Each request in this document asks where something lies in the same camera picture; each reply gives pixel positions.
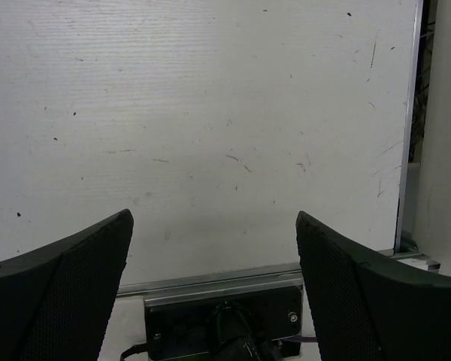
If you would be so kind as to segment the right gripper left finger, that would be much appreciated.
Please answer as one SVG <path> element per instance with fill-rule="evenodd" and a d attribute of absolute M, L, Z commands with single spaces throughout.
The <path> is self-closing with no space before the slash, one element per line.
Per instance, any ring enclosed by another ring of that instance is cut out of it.
<path fill-rule="evenodd" d="M 124 209 L 0 262 L 0 360 L 96 360 L 126 267 Z"/>

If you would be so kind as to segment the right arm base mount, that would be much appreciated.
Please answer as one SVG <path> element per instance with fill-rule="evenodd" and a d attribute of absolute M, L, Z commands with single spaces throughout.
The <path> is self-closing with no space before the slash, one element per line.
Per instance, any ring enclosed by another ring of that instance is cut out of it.
<path fill-rule="evenodd" d="M 146 301 L 146 341 L 120 354 L 151 360 L 284 360 L 298 356 L 303 290 L 284 286 L 245 293 Z"/>

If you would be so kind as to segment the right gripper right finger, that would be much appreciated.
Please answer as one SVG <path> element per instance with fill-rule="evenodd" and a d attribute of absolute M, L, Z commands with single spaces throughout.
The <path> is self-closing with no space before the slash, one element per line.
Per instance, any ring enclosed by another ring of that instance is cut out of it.
<path fill-rule="evenodd" d="M 451 277 L 405 265 L 304 211 L 296 241 L 323 360 L 451 360 Z"/>

